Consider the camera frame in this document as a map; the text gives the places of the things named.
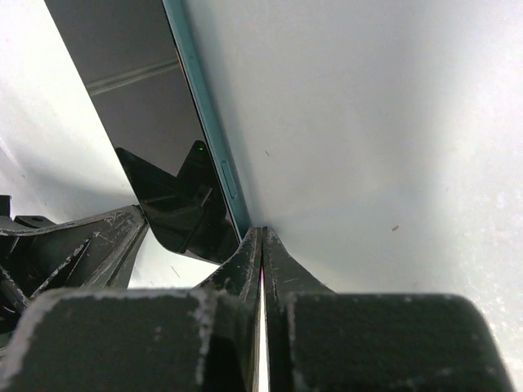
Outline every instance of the white surface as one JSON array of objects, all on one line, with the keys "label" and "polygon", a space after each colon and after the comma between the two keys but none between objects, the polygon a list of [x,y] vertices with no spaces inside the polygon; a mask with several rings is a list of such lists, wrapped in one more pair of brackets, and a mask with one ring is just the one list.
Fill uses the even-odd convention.
[{"label": "white surface", "polygon": [[[61,223],[137,204],[44,1],[0,0],[0,53],[0,185],[11,214]],[[183,281],[163,273],[170,265]],[[189,287],[215,269],[149,233],[132,286]]]},{"label": "white surface", "polygon": [[254,223],[335,290],[472,299],[523,390],[523,2],[188,3]]}]

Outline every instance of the teal smartphone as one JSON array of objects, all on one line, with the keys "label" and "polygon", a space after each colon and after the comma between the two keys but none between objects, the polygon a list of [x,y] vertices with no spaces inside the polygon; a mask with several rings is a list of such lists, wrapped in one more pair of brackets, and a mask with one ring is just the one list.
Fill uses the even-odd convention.
[{"label": "teal smartphone", "polygon": [[177,47],[178,59],[186,76],[209,153],[221,182],[221,188],[230,211],[230,218],[238,236],[242,239],[250,226],[250,219],[244,196],[239,187],[229,145],[205,84],[202,66],[190,32],[184,1],[163,0],[163,5]]}]

